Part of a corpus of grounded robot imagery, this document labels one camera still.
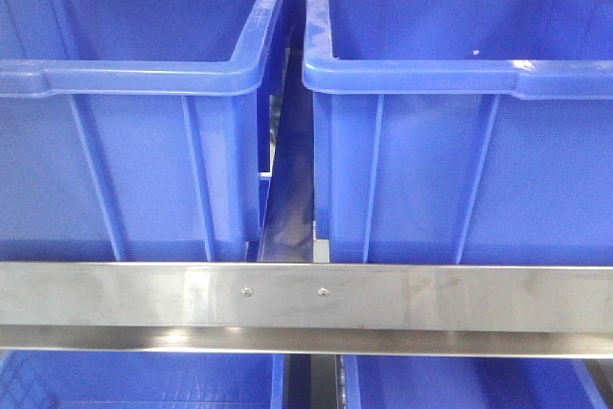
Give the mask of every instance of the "stainless steel bar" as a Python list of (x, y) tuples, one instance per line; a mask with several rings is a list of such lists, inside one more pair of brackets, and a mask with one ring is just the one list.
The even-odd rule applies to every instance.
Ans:
[(612, 307), (611, 267), (0, 263), (0, 325), (613, 333)]
[(0, 347), (591, 359), (613, 357), (613, 334), (4, 325), (0, 326)]

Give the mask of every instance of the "bin wall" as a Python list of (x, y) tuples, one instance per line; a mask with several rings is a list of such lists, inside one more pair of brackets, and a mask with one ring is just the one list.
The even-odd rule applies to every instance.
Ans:
[(316, 94), (315, 119), (335, 261), (613, 262), (611, 101)]
[(613, 0), (329, 0), (340, 59), (613, 59)]
[(254, 2), (0, 0), (0, 58), (225, 61)]
[(3, 259), (237, 261), (259, 238), (255, 95), (61, 95), (0, 110)]

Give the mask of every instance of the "plastic bin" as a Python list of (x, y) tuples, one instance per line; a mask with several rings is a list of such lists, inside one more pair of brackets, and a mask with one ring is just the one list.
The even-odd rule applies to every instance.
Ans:
[(334, 261), (613, 263), (613, 0), (308, 0)]
[(11, 352), (2, 409), (283, 409), (271, 354)]
[(581, 361), (345, 356), (347, 409), (605, 409)]
[(0, 0), (0, 259), (243, 260), (281, 9)]

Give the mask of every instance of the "blue plastic wall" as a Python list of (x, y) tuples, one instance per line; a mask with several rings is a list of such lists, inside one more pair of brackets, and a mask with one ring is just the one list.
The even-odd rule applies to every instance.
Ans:
[(283, 409), (271, 354), (11, 352), (2, 409)]
[(612, 32), (613, 0), (309, 0), (333, 259), (613, 263)]
[(585, 365), (556, 359), (344, 357), (348, 409), (605, 409)]
[(0, 0), (0, 259), (244, 260), (281, 3)]

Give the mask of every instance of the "shelf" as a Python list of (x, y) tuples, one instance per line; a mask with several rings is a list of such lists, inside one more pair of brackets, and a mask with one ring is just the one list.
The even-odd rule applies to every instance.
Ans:
[(1, 262), (0, 349), (613, 357), (613, 267), (313, 263), (300, 64), (260, 263)]

